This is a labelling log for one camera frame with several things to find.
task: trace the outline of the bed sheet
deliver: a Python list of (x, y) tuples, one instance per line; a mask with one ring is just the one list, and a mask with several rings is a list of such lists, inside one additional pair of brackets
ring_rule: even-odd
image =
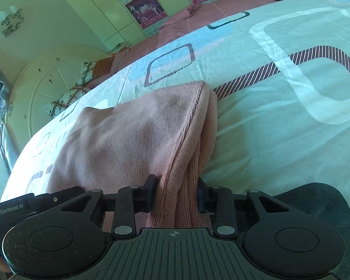
[(206, 184), (276, 195), (320, 182), (350, 207), (350, 0), (284, 0), (214, 22), (122, 69), (41, 129), (2, 201), (46, 191), (84, 107), (205, 80), (218, 95)]

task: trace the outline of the crosshair symbol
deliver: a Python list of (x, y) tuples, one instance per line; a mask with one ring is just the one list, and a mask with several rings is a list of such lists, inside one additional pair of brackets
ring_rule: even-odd
[(172, 235), (174, 238), (176, 238), (178, 235), (181, 235), (181, 233), (177, 232), (177, 231), (172, 231), (170, 233), (170, 235)]

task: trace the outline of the white wall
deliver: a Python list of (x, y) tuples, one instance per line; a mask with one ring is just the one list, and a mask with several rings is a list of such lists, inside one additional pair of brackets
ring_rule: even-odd
[(64, 44), (106, 47), (65, 0), (0, 0), (0, 11), (22, 8), (24, 22), (4, 38), (0, 25), (0, 69), (13, 84), (25, 66), (40, 54)]

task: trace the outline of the pink bedding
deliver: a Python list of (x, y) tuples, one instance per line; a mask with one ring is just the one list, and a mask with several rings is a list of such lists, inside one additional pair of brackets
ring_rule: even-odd
[(124, 58), (116, 68), (116, 71), (111, 72), (108, 76), (96, 79), (94, 83), (89, 85), (89, 88), (96, 87), (126, 66), (192, 31), (236, 13), (274, 2), (274, 0), (218, 0), (207, 4), (191, 4), (168, 18), (158, 34), (140, 42), (130, 48), (128, 52), (125, 52)]

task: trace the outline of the curtain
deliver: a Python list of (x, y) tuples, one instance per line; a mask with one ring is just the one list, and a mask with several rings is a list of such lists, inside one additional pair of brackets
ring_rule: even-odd
[(0, 114), (2, 121), (0, 125), (0, 155), (4, 161), (8, 173), (11, 173), (14, 163), (18, 159), (18, 153), (5, 126), (5, 113), (8, 106), (8, 82), (0, 70)]

